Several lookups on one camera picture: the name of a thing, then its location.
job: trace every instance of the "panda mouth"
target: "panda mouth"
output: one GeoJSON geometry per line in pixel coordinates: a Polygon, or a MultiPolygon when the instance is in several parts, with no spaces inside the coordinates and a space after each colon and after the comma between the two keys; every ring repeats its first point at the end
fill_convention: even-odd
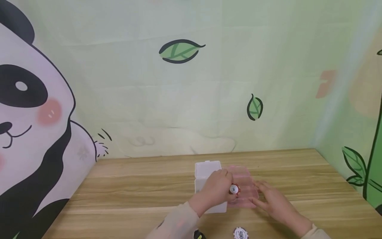
{"type": "Polygon", "coordinates": [[[30,129],[32,128],[32,126],[29,126],[29,128],[27,130],[25,130],[23,133],[19,134],[19,135],[11,135],[9,132],[7,132],[6,134],[9,135],[9,137],[11,137],[11,141],[9,143],[8,146],[6,147],[3,147],[3,148],[10,148],[12,146],[12,143],[13,143],[13,139],[14,138],[18,138],[20,136],[23,136],[24,134],[26,134],[26,132],[28,132],[30,129]]]}

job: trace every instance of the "panda ear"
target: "panda ear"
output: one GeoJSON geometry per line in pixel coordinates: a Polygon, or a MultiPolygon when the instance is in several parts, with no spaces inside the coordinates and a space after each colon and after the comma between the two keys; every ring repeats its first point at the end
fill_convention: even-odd
{"type": "Polygon", "coordinates": [[[0,24],[6,26],[26,43],[33,43],[34,30],[31,22],[20,9],[6,0],[0,0],[0,24]]]}

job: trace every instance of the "hand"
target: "hand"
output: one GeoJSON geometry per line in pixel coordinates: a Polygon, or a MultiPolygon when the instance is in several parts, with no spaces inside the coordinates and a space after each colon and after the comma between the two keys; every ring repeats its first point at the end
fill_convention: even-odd
{"type": "Polygon", "coordinates": [[[251,198],[250,201],[254,205],[289,227],[298,237],[303,237],[312,229],[312,222],[301,215],[279,190],[264,181],[255,181],[254,184],[266,199],[266,202],[262,202],[257,198],[251,198]]]}
{"type": "Polygon", "coordinates": [[[233,177],[226,169],[213,172],[202,190],[189,201],[190,207],[201,217],[208,209],[226,201],[236,199],[236,194],[230,194],[233,177]]]}

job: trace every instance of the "pink transparent plastic box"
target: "pink transparent plastic box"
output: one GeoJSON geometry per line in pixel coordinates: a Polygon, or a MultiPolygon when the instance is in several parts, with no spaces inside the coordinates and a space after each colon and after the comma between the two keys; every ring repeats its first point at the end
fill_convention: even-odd
{"type": "Polygon", "coordinates": [[[233,183],[238,184],[241,190],[239,197],[235,201],[228,202],[227,207],[255,208],[256,206],[249,201],[249,198],[259,198],[259,194],[256,187],[253,185],[253,179],[248,169],[244,166],[229,166],[224,168],[232,173],[233,183]]]}

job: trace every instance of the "sleeve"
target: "sleeve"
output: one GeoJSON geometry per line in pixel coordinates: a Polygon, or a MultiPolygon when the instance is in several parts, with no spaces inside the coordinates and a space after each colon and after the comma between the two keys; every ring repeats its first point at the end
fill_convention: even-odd
{"type": "Polygon", "coordinates": [[[318,229],[314,224],[310,231],[308,231],[301,239],[330,239],[324,230],[318,229]]]}
{"type": "Polygon", "coordinates": [[[199,217],[188,202],[177,206],[146,239],[179,239],[193,235],[199,217]]]}

